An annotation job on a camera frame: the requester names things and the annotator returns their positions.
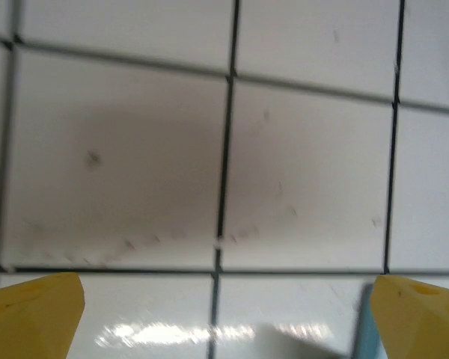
dark stain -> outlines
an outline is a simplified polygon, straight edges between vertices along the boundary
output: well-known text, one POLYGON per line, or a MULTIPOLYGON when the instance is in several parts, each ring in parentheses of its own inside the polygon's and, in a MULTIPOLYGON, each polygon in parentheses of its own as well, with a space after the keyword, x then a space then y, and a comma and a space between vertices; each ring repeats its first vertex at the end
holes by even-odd
POLYGON ((278 197, 283 197, 283 185, 281 184, 281 181, 278 182, 278 197))
POLYGON ((373 227, 374 228, 382 227, 382 219, 380 217, 371 218, 371 221, 373 222, 373 227))
POLYGON ((65 259, 69 260, 71 263, 75 261, 75 257, 72 254, 65 254, 65 259))
POLYGON ((42 254, 42 258, 44 258, 45 260, 52 260, 53 256, 50 253, 43 253, 42 254))
POLYGON ((93 170, 102 165, 102 158, 97 151, 88 151, 85 157, 85 164, 88 169, 93 170))
POLYGON ((131 243, 128 239, 125 239, 125 246, 126 248, 131 249, 133 251, 136 249, 133 243, 131 243))
POLYGON ((294 208, 293 206, 291 206, 290 204, 288 204, 286 206, 286 210, 289 211, 290 213, 293 214, 294 217, 298 216, 298 213, 296 212, 296 208, 294 208))
POLYGON ((339 32, 337 30, 332 31, 332 36, 335 39, 335 43, 339 43, 339 32))

black speck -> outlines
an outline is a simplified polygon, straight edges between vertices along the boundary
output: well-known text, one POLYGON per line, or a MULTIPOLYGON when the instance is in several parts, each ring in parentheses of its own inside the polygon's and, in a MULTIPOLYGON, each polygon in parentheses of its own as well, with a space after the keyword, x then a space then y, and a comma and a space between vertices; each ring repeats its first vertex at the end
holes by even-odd
POLYGON ((102 158, 97 151, 88 151, 85 157, 85 164, 87 168, 98 168, 102 164, 102 158))
POLYGON ((65 254, 64 257, 69 260, 71 263, 75 261, 75 257, 72 254, 65 254))
POLYGON ((125 239, 125 245, 128 249, 133 249, 135 250, 135 246, 133 245, 133 243, 131 243, 128 239, 125 239))

blue object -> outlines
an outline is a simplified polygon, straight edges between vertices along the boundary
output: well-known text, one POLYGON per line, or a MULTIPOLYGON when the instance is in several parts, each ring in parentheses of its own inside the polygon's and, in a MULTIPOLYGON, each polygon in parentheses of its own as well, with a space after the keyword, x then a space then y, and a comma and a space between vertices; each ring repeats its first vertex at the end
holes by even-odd
POLYGON ((361 309, 358 317, 358 330, 355 336, 352 359, 386 358, 380 353, 382 350, 381 338, 371 312, 370 297, 373 285, 368 284, 362 292, 361 309))

dark grout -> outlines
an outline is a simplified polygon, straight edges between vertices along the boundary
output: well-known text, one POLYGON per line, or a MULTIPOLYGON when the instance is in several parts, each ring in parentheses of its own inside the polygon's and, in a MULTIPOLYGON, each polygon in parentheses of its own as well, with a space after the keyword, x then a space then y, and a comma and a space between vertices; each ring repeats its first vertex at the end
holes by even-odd
POLYGON ((343 88, 331 88, 318 84, 295 82, 285 79, 275 79, 272 77, 264 77, 259 75, 239 74, 237 78, 240 82, 244 83, 268 86, 271 88, 281 88, 285 90, 295 90, 309 94, 326 95, 344 99, 354 99, 363 102, 371 102, 377 105, 392 105, 393 103, 393 99, 391 97, 373 95, 371 93, 362 93, 359 91, 346 90, 343 88))
MULTIPOLYGON (((50 267, 50 266, 11 266, 8 269, 0 266, 2 275, 22 274, 52 274, 73 271, 79 274, 149 274, 149 275, 176 275, 176 276, 210 276, 214 278, 227 277, 356 277, 377 276, 385 273, 375 269, 223 269, 221 265, 222 251, 216 249, 216 269, 194 268, 103 268, 103 267, 50 267)), ((449 277, 449 269, 395 269, 390 270, 391 275, 418 276, 418 277, 449 277)), ((218 318, 219 285, 213 281, 212 308, 210 322, 216 323, 218 318)))
MULTIPOLYGON (((10 12, 10 33, 15 35, 19 28, 19 18, 22 10, 21 0, 13 0, 10 12)), ((9 175, 10 148, 13 132, 13 105, 15 100, 17 53, 13 43, 6 45, 7 67, 5 70, 4 88, 2 94, 1 125, 0 125, 0 241, 4 226, 5 200, 9 175)))
POLYGON ((401 61, 403 59, 403 32, 404 32, 405 9, 406 9, 406 0, 400 0, 399 25, 397 29, 396 67, 394 74, 394 101, 392 104, 393 114, 392 114, 391 146, 389 150, 388 199, 386 211, 384 258, 382 260, 383 271, 386 274, 389 273, 389 257, 391 252, 394 168, 396 165, 397 119, 399 116, 399 103, 400 103, 399 89, 401 77, 401 61))
POLYGON ((400 101, 401 108, 408 108, 411 110, 425 111, 425 112, 435 112, 437 114, 449 114, 449 107, 431 104, 431 103, 422 103, 411 100, 400 101))
POLYGON ((96 51, 76 46, 47 43, 44 41, 23 40, 20 47, 34 52, 43 52, 71 58, 112 62, 116 64, 163 70, 171 73, 184 73, 188 75, 206 76, 216 79, 226 79, 227 75, 225 71, 206 67, 197 67, 190 64, 180 64, 177 62, 159 60, 156 58, 145 58, 141 56, 122 55, 115 52, 96 51))

yellow object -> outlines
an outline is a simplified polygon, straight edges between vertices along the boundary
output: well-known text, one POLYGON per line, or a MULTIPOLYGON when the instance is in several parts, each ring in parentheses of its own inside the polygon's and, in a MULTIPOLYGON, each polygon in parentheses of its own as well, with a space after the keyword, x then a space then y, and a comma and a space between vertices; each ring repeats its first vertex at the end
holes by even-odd
POLYGON ((449 359, 449 289, 380 276, 371 310, 389 359, 449 359))
POLYGON ((75 273, 0 289, 0 359, 65 359, 84 307, 75 273))

